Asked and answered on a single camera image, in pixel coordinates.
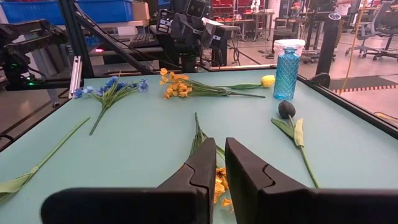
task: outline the yellow tulip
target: yellow tulip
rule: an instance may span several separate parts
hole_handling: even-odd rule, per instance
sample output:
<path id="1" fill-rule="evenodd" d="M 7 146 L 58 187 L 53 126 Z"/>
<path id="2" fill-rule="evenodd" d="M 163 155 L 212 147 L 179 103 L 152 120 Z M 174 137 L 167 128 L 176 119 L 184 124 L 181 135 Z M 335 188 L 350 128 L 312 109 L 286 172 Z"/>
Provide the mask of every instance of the yellow tulip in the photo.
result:
<path id="1" fill-rule="evenodd" d="M 273 76 L 273 75 L 266 75 L 261 78 L 261 85 L 264 88 L 269 88 L 274 83 L 275 83 L 275 76 Z"/>

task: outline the floor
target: floor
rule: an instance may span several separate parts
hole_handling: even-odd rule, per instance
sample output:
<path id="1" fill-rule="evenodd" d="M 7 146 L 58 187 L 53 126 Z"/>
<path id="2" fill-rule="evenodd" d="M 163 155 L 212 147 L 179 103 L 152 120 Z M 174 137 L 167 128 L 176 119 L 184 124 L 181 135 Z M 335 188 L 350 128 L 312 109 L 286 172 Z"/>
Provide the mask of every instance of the floor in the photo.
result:
<path id="1" fill-rule="evenodd" d="M 346 76 L 349 55 L 345 56 L 347 48 L 351 47 L 354 35 L 343 34 L 336 51 L 336 60 L 332 63 L 330 76 L 332 79 L 331 88 L 338 94 L 343 80 Z M 373 37 L 366 41 L 369 47 L 384 47 L 387 42 L 386 37 Z M 271 51 L 271 41 L 265 41 L 259 38 L 256 42 L 247 39 L 246 42 L 238 42 L 239 56 L 241 65 L 255 65 L 274 63 L 273 59 L 266 59 L 264 54 L 258 52 Z M 393 39 L 392 48 L 398 48 L 398 38 Z M 359 52 L 353 54 L 351 72 L 347 84 L 347 91 L 341 96 L 367 109 L 368 111 L 382 112 L 389 116 L 398 118 L 398 62 L 394 58 L 380 58 L 373 61 L 373 57 L 358 57 Z M 238 65 L 233 63 L 233 50 L 228 50 L 229 65 Z M 317 69 L 316 63 L 300 64 L 299 74 L 311 78 L 315 75 Z M 8 92 L 0 90 L 0 132 L 12 137 L 18 137 L 27 131 L 36 122 L 40 121 L 46 114 L 54 109 L 46 90 L 33 91 L 13 91 Z M 389 119 L 391 123 L 398 125 L 395 121 Z M 9 141 L 5 138 L 0 139 L 0 148 Z"/>

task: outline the gray floor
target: gray floor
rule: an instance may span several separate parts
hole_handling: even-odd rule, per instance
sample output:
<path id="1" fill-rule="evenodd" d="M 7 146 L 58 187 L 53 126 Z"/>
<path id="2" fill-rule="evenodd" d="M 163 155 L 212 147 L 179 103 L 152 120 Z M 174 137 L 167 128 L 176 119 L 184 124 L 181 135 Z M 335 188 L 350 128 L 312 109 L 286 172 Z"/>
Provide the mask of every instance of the gray floor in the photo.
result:
<path id="1" fill-rule="evenodd" d="M 345 56 L 345 50 L 351 47 L 354 35 L 343 34 L 337 52 L 336 60 L 333 62 L 330 70 L 332 79 L 345 78 L 348 70 L 349 56 Z M 384 47 L 387 42 L 387 37 L 374 37 L 366 41 L 369 47 Z M 273 63 L 273 60 L 266 59 L 264 54 L 260 54 L 258 50 L 271 51 L 271 41 L 265 41 L 260 38 L 256 42 L 248 39 L 247 42 L 239 42 L 239 50 L 261 64 Z M 398 48 L 398 38 L 393 39 L 392 48 Z M 358 57 L 359 52 L 354 52 L 353 63 L 351 65 L 351 73 L 349 77 L 371 77 L 379 76 L 380 78 L 390 80 L 398 85 L 398 62 L 394 58 L 380 58 L 373 61 L 373 57 L 368 55 L 367 58 Z M 233 51 L 228 51 L 228 63 L 233 64 Z M 239 57 L 241 65 L 255 65 L 250 58 L 243 54 Z M 310 78 L 315 75 L 317 64 L 300 64 L 299 74 Z M 383 90 L 368 90 L 368 91 L 352 91 L 341 94 L 343 97 L 356 103 L 357 105 L 374 113 L 377 111 L 383 112 L 393 117 L 398 117 L 398 88 L 390 88 Z M 37 110 L 42 105 L 48 103 L 50 98 L 45 90 L 34 91 L 14 91 L 8 92 L 0 90 L 0 132 L 3 132 L 14 123 L 26 117 L 31 112 Z M 36 123 L 40 118 L 53 110 L 49 103 L 44 106 L 38 113 L 24 121 L 21 125 L 14 128 L 8 134 L 16 137 L 23 133 L 26 129 Z M 6 139 L 0 139 L 0 147 L 8 142 Z"/>

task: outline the blue flower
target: blue flower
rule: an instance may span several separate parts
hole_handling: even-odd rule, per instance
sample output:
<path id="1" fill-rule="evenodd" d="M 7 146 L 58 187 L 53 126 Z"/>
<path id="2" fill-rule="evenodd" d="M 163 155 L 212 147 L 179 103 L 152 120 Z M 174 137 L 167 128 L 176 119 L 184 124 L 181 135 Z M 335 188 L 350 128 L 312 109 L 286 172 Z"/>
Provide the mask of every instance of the blue flower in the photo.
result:
<path id="1" fill-rule="evenodd" d="M 119 91 L 121 88 L 125 87 L 127 85 L 127 82 L 119 82 L 116 91 Z"/>
<path id="2" fill-rule="evenodd" d="M 138 91 L 140 91 L 140 92 L 146 91 L 146 90 L 148 90 L 148 88 L 149 88 L 149 85 L 146 84 L 145 82 L 143 82 L 143 83 L 141 83 L 141 84 L 138 86 Z"/>
<path id="3" fill-rule="evenodd" d="M 81 96 L 83 96 L 83 91 L 82 91 L 82 90 L 79 90 L 79 89 L 76 89 L 75 92 L 74 92 L 74 94 L 73 94 L 74 99 L 78 99 L 78 98 L 80 98 Z"/>
<path id="4" fill-rule="evenodd" d="M 83 93 L 87 94 L 87 93 L 91 93 L 94 90 L 94 88 L 92 86 L 88 86 L 87 88 L 83 89 Z"/>
<path id="5" fill-rule="evenodd" d="M 118 81 L 117 76 L 112 76 L 111 79 L 109 79 L 106 83 L 105 86 L 108 88 L 111 88 L 111 86 Z"/>
<path id="6" fill-rule="evenodd" d="M 101 86 L 101 87 L 97 90 L 97 95 L 98 95 L 98 96 L 102 96 L 102 95 L 104 95 L 104 92 L 105 92 L 105 88 Z"/>

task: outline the black pole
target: black pole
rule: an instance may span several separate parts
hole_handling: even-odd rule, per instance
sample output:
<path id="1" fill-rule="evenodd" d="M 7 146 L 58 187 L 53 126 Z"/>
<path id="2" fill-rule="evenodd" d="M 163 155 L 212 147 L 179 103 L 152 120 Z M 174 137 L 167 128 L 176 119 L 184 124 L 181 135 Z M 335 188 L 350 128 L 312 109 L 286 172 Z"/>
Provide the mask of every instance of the black pole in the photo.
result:
<path id="1" fill-rule="evenodd" d="M 94 78 L 93 67 L 91 66 L 90 57 L 88 56 L 83 33 L 75 17 L 74 3 L 74 0 L 58 0 L 58 5 L 60 6 L 63 20 L 65 21 L 65 27 L 67 28 L 72 45 L 73 54 L 81 57 L 83 78 Z"/>
<path id="2" fill-rule="evenodd" d="M 330 65 L 335 54 L 335 43 L 338 35 L 340 19 L 341 16 L 339 14 L 331 13 L 325 22 L 325 35 L 323 36 L 322 48 L 315 75 L 329 73 Z"/>

